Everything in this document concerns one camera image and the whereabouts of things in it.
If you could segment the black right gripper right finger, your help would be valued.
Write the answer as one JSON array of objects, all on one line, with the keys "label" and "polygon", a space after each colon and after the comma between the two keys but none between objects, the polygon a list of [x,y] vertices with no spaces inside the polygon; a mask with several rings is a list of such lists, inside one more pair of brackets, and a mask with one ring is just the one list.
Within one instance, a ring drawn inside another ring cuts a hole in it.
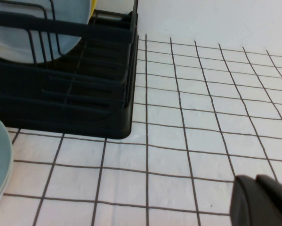
[{"label": "black right gripper right finger", "polygon": [[267,175],[257,175],[257,182],[282,214],[282,184]]}]

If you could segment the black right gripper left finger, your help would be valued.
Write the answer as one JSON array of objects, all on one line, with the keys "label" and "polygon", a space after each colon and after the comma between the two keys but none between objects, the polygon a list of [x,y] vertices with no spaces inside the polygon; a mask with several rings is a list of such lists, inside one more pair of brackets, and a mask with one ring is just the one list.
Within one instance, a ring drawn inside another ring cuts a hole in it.
[{"label": "black right gripper left finger", "polygon": [[282,226],[282,214],[255,179],[238,175],[230,205],[233,226]]}]

